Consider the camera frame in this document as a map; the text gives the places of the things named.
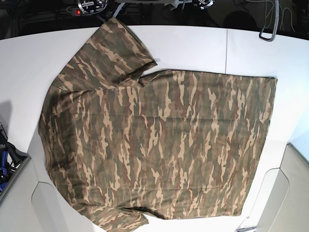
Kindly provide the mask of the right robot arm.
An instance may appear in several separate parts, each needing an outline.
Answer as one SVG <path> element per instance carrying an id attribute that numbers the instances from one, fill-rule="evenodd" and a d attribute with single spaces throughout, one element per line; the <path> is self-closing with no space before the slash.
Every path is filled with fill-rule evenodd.
<path id="1" fill-rule="evenodd" d="M 78 0 L 71 10 L 72 16 L 95 16 L 101 21 L 117 17 L 125 3 L 115 0 Z"/>

